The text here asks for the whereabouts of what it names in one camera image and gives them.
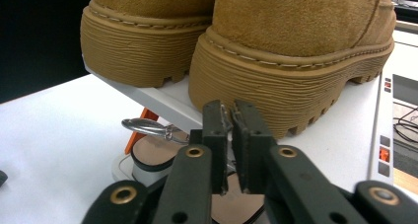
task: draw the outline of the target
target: brass rivet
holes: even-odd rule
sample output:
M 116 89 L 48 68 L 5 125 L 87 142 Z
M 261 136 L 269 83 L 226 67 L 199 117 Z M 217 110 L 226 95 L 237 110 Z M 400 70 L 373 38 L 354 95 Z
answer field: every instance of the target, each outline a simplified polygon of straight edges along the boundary
M 375 200 L 387 205 L 395 206 L 399 204 L 399 197 L 392 191 L 382 187 L 371 187 L 369 193 Z
M 198 147 L 191 147 L 187 149 L 187 151 L 185 151 L 185 154 L 188 157 L 192 157 L 192 158 L 201 157 L 203 153 L 204 153 L 203 149 L 198 148 Z
M 137 194 L 134 187 L 118 187 L 110 196 L 110 201 L 114 204 L 124 204 L 130 202 Z
M 279 149 L 279 154 L 283 157 L 287 157 L 287 158 L 294 158 L 298 155 L 298 153 L 293 150 L 292 148 L 280 148 Z

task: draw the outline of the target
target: orange object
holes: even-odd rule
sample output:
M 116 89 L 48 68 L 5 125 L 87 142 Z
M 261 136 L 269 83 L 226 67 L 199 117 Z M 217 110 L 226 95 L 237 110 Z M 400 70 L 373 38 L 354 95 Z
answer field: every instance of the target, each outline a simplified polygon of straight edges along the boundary
M 381 147 L 381 152 L 379 154 L 379 158 L 385 162 L 389 162 L 389 150 L 384 149 Z
M 151 120 L 157 121 L 159 116 L 156 113 L 151 112 L 150 110 L 144 108 L 144 110 L 141 113 L 141 118 L 149 118 Z M 129 138 L 128 144 L 125 148 L 125 154 L 129 154 L 132 150 L 133 145 L 141 138 L 145 137 L 146 134 L 138 133 L 138 132 L 132 132 L 131 137 Z

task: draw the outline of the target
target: rubber sole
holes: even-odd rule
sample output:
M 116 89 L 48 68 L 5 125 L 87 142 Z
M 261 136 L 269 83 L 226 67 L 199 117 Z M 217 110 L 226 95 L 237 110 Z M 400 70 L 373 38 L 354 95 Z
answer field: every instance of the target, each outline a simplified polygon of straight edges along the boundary
M 211 17 L 152 19 L 128 16 L 94 0 L 83 11 L 81 47 L 90 69 L 135 87 L 180 81 Z
M 188 93 L 201 110 L 213 100 L 257 106 L 276 138 L 299 134 L 338 100 L 347 81 L 382 72 L 394 43 L 361 46 L 315 57 L 288 57 L 228 41 L 209 28 L 197 43 Z

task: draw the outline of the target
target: boot welt stitching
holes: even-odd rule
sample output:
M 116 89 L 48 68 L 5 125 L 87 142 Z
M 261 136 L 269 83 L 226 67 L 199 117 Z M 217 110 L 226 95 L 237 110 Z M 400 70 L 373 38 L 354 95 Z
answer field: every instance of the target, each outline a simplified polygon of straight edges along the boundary
M 237 52 L 234 52 L 234 51 L 232 51 L 230 49 L 226 49 L 223 46 L 221 46 L 220 44 L 215 43 L 215 41 L 213 41 L 212 39 L 208 39 L 208 41 L 211 44 L 215 45 L 216 47 L 220 48 L 221 50 L 223 50 L 223 51 L 225 51 L 227 53 L 233 54 L 235 56 L 238 56 L 240 58 L 243 58 L 243 59 L 246 59 L 246 60 L 250 60 L 250 61 L 256 61 L 256 62 L 261 63 L 261 64 L 276 65 L 276 66 L 279 66 L 279 67 L 289 67 L 289 68 L 309 68 L 309 67 L 310 68 L 316 68 L 316 67 L 322 67 L 322 66 L 329 66 L 329 65 L 333 65 L 333 64 L 342 62 L 344 60 L 347 60 L 347 59 L 350 59 L 350 58 L 353 58 L 353 57 L 356 57 L 356 56 L 365 55 L 365 54 L 379 53 L 379 52 L 382 52 L 382 51 L 387 50 L 391 46 L 391 44 L 389 44 L 389 45 L 387 45 L 387 46 L 385 46 L 385 47 L 383 47 L 381 49 L 377 49 L 377 50 L 366 50 L 366 51 L 363 51 L 363 52 L 359 52 L 359 53 L 355 53 L 355 54 L 350 54 L 350 55 L 347 55 L 347 56 L 345 56 L 343 58 L 336 59 L 336 60 L 332 60 L 332 61 L 329 61 L 329 62 L 316 63 L 316 64 L 298 65 L 298 64 L 283 64 L 283 63 L 277 63 L 277 62 L 269 62 L 269 61 L 264 61 L 264 60 L 252 58 L 252 57 L 249 57 L 249 56 L 242 55 L 242 54 L 239 54 Z
M 185 24 L 185 25 L 172 25 L 172 26 L 164 26 L 164 25 L 143 25 L 143 24 L 137 24 L 137 23 L 133 23 L 133 22 L 127 22 L 127 21 L 123 21 L 123 20 L 119 20 L 104 14 L 101 14 L 95 10 L 90 9 L 90 12 L 92 14 L 95 14 L 99 17 L 114 21 L 114 22 L 118 22 L 118 23 L 122 23 L 125 25 L 133 25 L 135 27 L 138 28 L 147 28 L 147 29 L 181 29 L 181 28 L 192 28 L 192 27 L 196 27 L 196 26 L 203 26 L 203 25 L 210 25 L 210 22 L 201 22 L 201 23 L 193 23 L 193 24 Z

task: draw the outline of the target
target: suede upper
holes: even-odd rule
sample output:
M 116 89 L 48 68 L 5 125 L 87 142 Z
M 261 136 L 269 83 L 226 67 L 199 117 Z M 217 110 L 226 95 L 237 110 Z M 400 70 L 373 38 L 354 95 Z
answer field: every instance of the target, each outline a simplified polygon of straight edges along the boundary
M 317 56 L 390 39 L 390 0 L 216 0 L 213 30 L 250 48 Z
M 132 16 L 185 18 L 211 16 L 214 0 L 95 0 L 96 3 Z

